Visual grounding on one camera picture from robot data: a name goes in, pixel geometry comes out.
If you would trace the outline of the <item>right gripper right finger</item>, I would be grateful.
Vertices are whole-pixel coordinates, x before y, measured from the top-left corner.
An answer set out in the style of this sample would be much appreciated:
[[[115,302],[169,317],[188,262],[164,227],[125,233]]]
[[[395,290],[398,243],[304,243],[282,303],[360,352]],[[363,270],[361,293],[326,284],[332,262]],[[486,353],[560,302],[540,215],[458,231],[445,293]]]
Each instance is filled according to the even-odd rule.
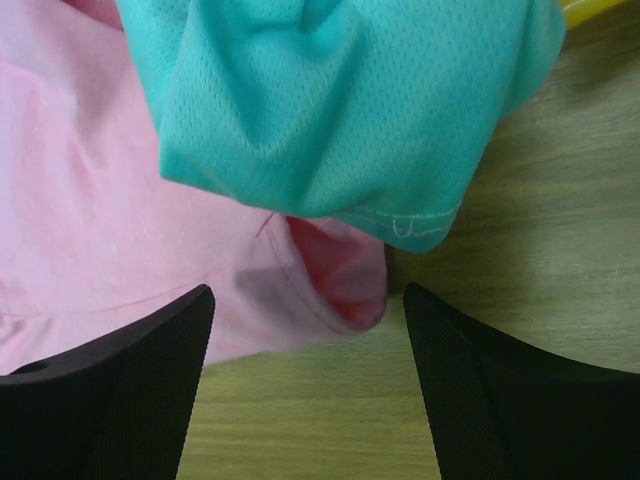
[[[442,478],[638,478],[638,374],[534,347],[417,283],[403,305]]]

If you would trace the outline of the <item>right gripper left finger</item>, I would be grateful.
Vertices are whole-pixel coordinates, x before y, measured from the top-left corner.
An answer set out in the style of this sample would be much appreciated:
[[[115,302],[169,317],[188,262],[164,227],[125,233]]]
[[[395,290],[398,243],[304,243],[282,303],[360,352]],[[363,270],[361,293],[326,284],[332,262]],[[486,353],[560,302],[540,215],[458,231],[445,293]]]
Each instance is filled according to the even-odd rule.
[[[200,285],[1,378],[4,479],[173,479],[214,316]]]

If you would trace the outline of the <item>pink t shirt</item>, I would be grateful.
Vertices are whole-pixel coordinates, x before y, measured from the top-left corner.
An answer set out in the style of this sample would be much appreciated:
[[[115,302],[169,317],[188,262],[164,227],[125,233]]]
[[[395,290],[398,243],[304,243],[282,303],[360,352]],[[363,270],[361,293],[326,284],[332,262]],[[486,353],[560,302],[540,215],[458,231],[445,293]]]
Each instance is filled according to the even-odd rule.
[[[364,333],[383,244],[333,220],[163,180],[110,1],[1,5],[1,369],[70,350],[205,284],[207,363]]]

